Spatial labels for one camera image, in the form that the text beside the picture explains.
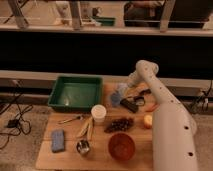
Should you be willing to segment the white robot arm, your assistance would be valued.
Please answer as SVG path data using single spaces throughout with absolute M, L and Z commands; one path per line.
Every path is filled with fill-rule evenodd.
M 196 123 L 184 105 L 156 76 L 156 63 L 139 60 L 127 81 L 133 87 L 144 81 L 158 107 L 153 113 L 153 171 L 199 171 L 194 134 Z

